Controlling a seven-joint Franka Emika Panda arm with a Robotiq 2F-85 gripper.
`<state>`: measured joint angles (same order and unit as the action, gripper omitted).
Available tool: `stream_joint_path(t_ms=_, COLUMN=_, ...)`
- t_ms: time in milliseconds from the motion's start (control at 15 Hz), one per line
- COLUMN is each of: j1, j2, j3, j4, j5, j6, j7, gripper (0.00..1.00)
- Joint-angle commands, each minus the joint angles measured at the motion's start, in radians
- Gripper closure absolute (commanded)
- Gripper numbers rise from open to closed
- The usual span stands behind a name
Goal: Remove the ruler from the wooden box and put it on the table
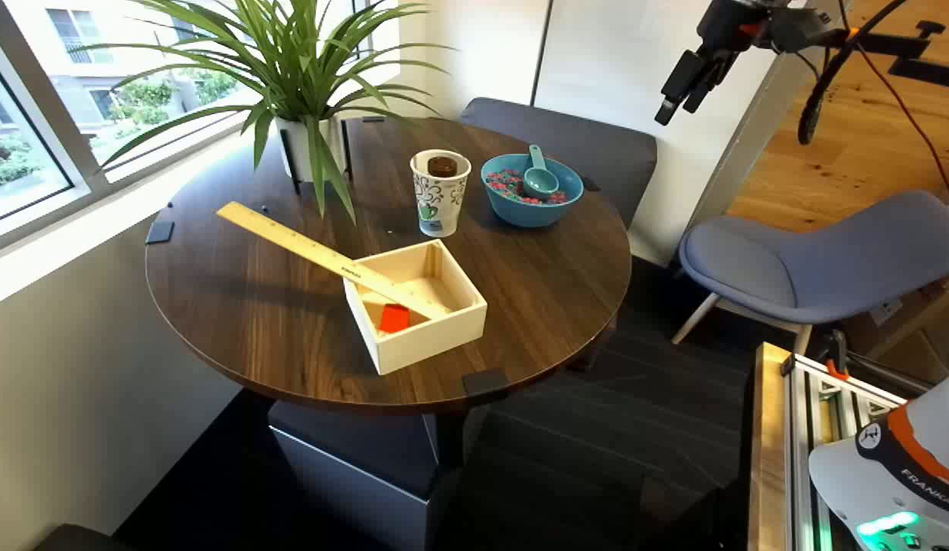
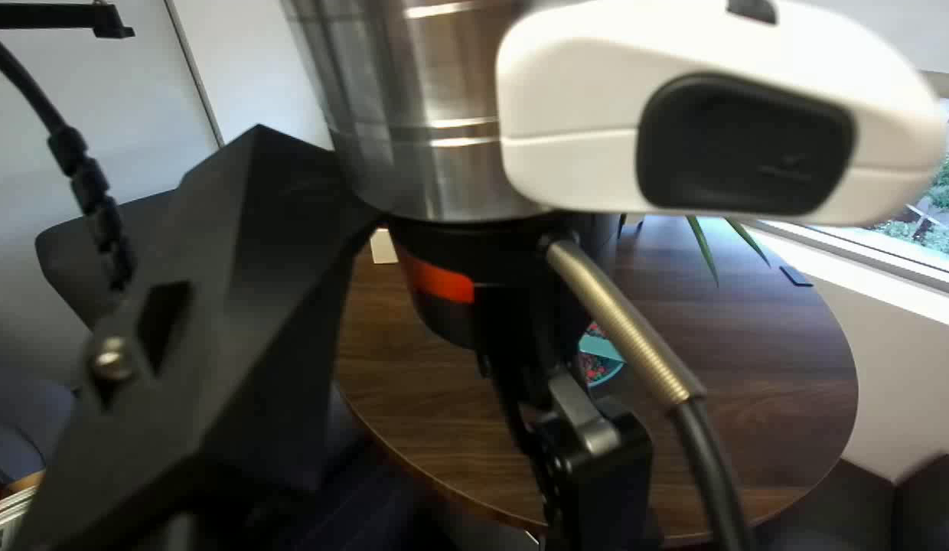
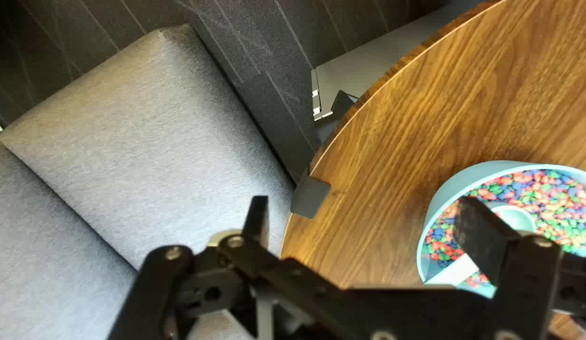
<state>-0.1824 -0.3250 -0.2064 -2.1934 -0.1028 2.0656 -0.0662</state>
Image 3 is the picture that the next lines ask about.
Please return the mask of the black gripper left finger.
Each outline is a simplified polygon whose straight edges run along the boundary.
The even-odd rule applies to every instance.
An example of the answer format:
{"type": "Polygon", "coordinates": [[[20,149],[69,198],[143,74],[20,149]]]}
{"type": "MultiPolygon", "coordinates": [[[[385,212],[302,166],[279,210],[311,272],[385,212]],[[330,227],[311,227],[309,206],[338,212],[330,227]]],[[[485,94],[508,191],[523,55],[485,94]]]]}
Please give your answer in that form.
{"type": "Polygon", "coordinates": [[[249,210],[243,221],[241,236],[260,246],[268,244],[268,198],[266,196],[251,198],[251,204],[249,204],[249,210]]]}

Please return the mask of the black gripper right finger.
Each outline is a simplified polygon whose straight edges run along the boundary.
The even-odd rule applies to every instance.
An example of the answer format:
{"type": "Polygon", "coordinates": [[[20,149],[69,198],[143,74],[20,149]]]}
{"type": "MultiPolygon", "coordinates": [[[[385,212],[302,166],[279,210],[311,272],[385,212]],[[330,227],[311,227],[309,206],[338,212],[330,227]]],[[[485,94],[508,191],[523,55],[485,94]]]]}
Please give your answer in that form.
{"type": "Polygon", "coordinates": [[[502,278],[506,253],[519,234],[474,196],[457,202],[453,238],[489,283],[502,278]]]}

